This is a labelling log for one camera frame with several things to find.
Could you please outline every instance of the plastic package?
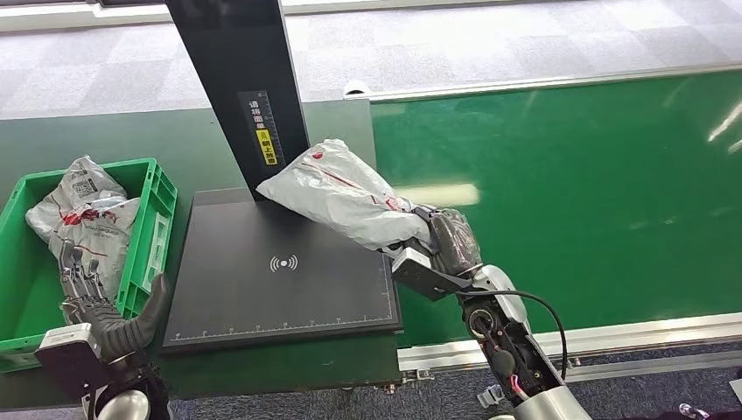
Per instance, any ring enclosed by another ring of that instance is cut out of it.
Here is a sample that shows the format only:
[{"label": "plastic package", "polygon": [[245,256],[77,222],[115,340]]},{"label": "plastic package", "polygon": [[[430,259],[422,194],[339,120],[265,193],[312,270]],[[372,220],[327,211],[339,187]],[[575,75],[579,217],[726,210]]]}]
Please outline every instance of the plastic package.
[{"label": "plastic package", "polygon": [[385,249],[411,238],[431,245],[428,225],[410,213],[415,204],[397,197],[338,139],[312,146],[257,191],[368,249]]},{"label": "plastic package", "polygon": [[62,240],[82,249],[82,262],[99,262],[103,288],[116,296],[139,198],[126,192],[90,157],[80,157],[59,185],[25,215],[26,222],[59,259]]}]

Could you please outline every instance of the yellow label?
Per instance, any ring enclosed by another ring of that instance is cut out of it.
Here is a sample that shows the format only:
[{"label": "yellow label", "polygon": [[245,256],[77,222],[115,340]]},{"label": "yellow label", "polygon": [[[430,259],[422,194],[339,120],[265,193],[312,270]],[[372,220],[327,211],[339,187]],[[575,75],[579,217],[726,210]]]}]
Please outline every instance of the yellow label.
[{"label": "yellow label", "polygon": [[257,134],[257,141],[259,142],[263,140],[270,141],[270,133],[266,129],[257,129],[255,133]]},{"label": "yellow label", "polygon": [[262,158],[265,159],[266,165],[278,165],[276,153],[273,151],[273,142],[270,141],[270,133],[266,129],[257,129],[255,131],[257,142],[260,144]]}]

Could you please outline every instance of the wireless symbol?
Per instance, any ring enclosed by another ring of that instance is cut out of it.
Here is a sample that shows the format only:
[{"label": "wireless symbol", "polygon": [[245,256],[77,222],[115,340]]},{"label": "wireless symbol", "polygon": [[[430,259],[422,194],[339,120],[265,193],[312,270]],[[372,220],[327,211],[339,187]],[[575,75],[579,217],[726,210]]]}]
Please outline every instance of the wireless symbol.
[{"label": "wireless symbol", "polygon": [[281,268],[285,267],[289,270],[293,271],[296,270],[299,265],[299,260],[296,255],[291,254],[291,256],[286,260],[279,260],[276,257],[273,257],[270,259],[270,270],[274,273]]}]

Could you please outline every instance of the black platform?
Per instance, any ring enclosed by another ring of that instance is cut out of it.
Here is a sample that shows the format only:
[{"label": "black platform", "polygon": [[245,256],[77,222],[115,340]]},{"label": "black platform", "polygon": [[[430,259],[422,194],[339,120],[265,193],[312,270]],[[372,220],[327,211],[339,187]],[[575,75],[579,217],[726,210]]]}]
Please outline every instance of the black platform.
[{"label": "black platform", "polygon": [[401,327],[386,256],[247,189],[195,194],[164,352]]}]

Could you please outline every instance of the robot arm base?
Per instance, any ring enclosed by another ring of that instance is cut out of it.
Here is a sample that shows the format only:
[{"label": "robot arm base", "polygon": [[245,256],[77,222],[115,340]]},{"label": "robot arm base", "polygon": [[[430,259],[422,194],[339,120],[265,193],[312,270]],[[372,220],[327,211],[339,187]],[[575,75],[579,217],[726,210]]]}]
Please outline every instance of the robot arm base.
[{"label": "robot arm base", "polygon": [[531,396],[515,407],[515,420],[591,420],[564,385]]}]

